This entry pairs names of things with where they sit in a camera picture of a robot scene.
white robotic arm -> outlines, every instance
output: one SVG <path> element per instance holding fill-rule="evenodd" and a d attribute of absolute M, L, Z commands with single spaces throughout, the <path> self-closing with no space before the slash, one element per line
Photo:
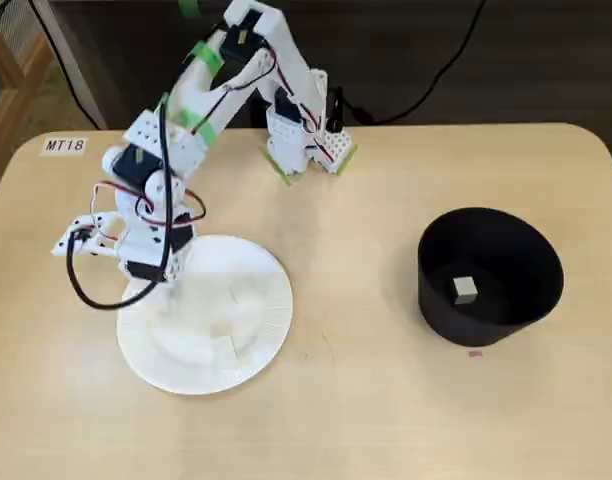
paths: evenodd
<path fill-rule="evenodd" d="M 212 88 L 225 60 L 245 66 L 237 76 Z M 326 130 L 327 75 L 308 67 L 281 11 L 252 0 L 234 0 L 225 12 L 223 28 L 198 43 L 186 63 L 167 101 L 160 102 L 155 112 L 144 111 L 125 132 L 128 146 L 106 152 L 102 165 L 113 181 L 95 185 L 90 215 L 71 224 L 53 254 L 66 255 L 68 241 L 75 237 L 72 253 L 117 257 L 129 277 L 174 286 L 185 247 L 196 234 L 193 222 L 205 214 L 203 210 L 195 215 L 183 203 L 189 196 L 201 204 L 186 189 L 186 181 L 255 89 L 271 104 L 266 114 L 268 153 L 286 175 L 304 172 L 309 160 L 336 173 L 352 155 L 353 143 L 345 130 Z M 161 262 L 168 204 L 159 135 L 162 105 L 166 107 L 174 219 L 165 269 Z M 117 212 L 94 212 L 95 194 L 102 186 L 115 188 Z M 114 238 L 111 225 L 118 217 L 126 228 Z"/>

paper plate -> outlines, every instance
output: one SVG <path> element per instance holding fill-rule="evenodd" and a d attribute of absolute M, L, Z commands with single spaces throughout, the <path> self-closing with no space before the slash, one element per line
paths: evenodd
<path fill-rule="evenodd" d="M 131 280 L 124 298 L 145 284 Z M 158 286 L 120 310 L 117 340 L 140 378 L 171 393 L 216 393 L 254 377 L 279 352 L 293 316 L 286 272 L 241 238 L 195 238 L 167 302 L 169 292 Z"/>

white cube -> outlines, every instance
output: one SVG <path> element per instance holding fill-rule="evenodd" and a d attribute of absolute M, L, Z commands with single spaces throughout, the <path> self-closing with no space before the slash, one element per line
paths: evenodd
<path fill-rule="evenodd" d="M 477 286 L 473 277 L 453 278 L 455 305 L 473 303 L 477 298 Z"/>

label sticker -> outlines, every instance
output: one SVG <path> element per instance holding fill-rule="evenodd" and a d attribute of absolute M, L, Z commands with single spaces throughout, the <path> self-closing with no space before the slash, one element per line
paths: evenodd
<path fill-rule="evenodd" d="M 48 137 L 41 155 L 83 155 L 87 143 L 86 137 Z"/>

black bowl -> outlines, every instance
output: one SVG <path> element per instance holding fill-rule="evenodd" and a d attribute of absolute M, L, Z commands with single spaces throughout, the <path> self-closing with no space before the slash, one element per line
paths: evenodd
<path fill-rule="evenodd" d="M 419 307 L 428 325 L 459 345 L 481 347 L 548 315 L 564 289 L 557 253 L 523 220 L 463 208 L 431 223 L 419 242 Z M 456 304 L 456 278 L 473 280 L 474 301 Z"/>

